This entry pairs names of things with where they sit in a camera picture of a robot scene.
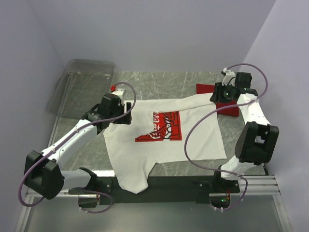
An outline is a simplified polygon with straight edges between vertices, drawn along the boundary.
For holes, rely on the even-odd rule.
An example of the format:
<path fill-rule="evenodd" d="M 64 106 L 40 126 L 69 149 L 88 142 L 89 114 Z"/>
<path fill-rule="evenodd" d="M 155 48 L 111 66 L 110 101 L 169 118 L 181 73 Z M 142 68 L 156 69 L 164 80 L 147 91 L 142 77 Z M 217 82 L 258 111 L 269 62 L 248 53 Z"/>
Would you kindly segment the white t shirt red print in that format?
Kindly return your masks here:
<path fill-rule="evenodd" d="M 120 187 L 132 193 L 148 188 L 157 163 L 225 159 L 216 105 L 211 95 L 137 101 L 130 125 L 111 124 L 103 133 Z"/>

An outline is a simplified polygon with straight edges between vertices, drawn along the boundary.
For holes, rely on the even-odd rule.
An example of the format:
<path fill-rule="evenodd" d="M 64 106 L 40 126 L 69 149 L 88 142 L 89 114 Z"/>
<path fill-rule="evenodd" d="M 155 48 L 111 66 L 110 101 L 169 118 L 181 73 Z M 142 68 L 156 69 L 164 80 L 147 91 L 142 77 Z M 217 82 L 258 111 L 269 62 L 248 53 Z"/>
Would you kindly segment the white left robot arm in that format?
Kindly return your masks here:
<path fill-rule="evenodd" d="M 101 103 L 87 111 L 55 144 L 41 152 L 31 151 L 27 155 L 23 184 L 48 200 L 66 189 L 95 190 L 97 175 L 93 171 L 87 168 L 64 171 L 62 167 L 80 147 L 110 124 L 129 125 L 133 106 L 134 103 L 124 102 L 123 89 L 105 94 Z"/>

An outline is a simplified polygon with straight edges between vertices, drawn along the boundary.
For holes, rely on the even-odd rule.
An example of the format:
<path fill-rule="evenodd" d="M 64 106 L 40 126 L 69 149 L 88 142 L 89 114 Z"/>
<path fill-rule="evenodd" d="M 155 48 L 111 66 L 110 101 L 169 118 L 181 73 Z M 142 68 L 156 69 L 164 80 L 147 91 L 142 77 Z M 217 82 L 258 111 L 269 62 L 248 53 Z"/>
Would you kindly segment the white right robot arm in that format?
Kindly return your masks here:
<path fill-rule="evenodd" d="M 258 93 L 251 88 L 251 74 L 228 69 L 224 69 L 222 74 L 224 79 L 215 84 L 210 101 L 235 101 L 245 125 L 236 142 L 234 156 L 214 173 L 212 186 L 219 192 L 235 187 L 238 175 L 244 174 L 248 169 L 268 163 L 279 136 L 279 128 L 266 119 L 259 104 Z"/>

